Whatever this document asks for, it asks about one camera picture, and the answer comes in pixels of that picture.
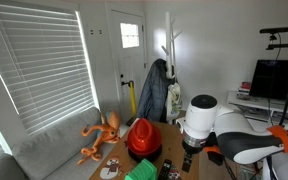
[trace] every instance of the computer monitor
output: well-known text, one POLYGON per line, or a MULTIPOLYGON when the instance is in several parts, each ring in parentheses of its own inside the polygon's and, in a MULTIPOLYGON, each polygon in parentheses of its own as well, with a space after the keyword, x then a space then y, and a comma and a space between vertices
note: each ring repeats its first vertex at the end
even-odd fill
POLYGON ((258 60, 250 96, 286 100, 287 94, 288 60, 258 60))

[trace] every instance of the couch cushion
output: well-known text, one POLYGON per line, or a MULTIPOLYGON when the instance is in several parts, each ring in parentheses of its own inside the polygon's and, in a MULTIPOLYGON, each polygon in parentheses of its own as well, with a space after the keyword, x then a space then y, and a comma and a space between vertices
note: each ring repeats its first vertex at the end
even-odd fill
POLYGON ((21 167, 17 164, 13 156, 9 154, 2 154, 0 156, 0 180, 1 179, 26 179, 21 167))
MULTIPOLYGON (((125 125, 120 126, 121 137, 128 130, 125 125)), ((94 142, 90 143, 87 147, 92 147, 94 142)), ((77 165, 77 162, 83 157, 81 153, 77 153, 69 161, 59 167, 56 171, 46 177, 44 180, 79 180, 79 179, 89 179, 89 177, 95 172, 97 167, 102 163, 103 159, 110 153, 115 144, 103 143, 99 149, 102 154, 101 161, 94 161, 89 159, 83 165, 77 165)))
POLYGON ((81 129, 99 123, 100 113, 93 107, 16 145, 13 156, 30 180, 43 179, 92 142, 95 133, 83 137, 81 129))

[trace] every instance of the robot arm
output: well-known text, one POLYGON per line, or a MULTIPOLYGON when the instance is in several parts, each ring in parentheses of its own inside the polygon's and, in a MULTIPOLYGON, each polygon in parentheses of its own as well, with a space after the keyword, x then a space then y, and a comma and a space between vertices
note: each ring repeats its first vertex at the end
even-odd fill
POLYGON ((250 164, 284 150, 281 139, 270 131, 254 131, 237 108, 222 106, 208 95, 195 97, 185 119, 178 119, 177 123, 184 136, 186 156, 199 153, 204 148, 212 128, 221 153, 239 164, 250 164))

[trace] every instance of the desk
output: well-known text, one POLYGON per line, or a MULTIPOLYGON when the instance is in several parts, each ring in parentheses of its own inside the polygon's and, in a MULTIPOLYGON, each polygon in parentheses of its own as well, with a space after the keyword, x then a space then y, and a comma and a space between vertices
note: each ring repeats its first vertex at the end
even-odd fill
MULTIPOLYGON (((195 155, 192 162, 190 172, 186 173, 182 171, 182 164, 184 159, 184 149, 182 147, 182 135, 176 125, 170 125, 165 123, 153 122, 153 124, 158 127, 162 135, 162 153, 161 155, 153 162, 155 167, 157 167, 157 175, 160 173, 164 159, 172 160, 172 164, 177 167, 180 172, 182 179, 192 179, 198 180, 199 175, 199 156, 195 155)), ((120 168, 123 173, 120 176, 115 177, 115 180, 122 179, 124 180, 126 173, 132 170, 137 162, 133 160, 128 155, 127 147, 125 147, 124 141, 126 141, 128 132, 124 134, 120 142, 112 149, 112 151, 106 156, 104 161, 99 165, 93 175, 89 178, 90 180, 101 180, 100 172, 102 168, 106 165, 106 162, 113 155, 118 155, 120 158, 120 168)))

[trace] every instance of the white door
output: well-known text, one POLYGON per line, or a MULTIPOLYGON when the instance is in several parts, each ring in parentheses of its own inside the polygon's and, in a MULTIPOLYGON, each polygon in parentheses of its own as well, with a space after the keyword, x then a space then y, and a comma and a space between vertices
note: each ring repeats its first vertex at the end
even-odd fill
POLYGON ((116 54, 118 77, 117 83, 120 93, 120 113, 123 122, 132 118, 130 88, 122 82, 134 81, 136 107, 146 78, 144 71, 144 40, 143 19, 141 16, 131 15, 112 10, 113 48, 116 54))

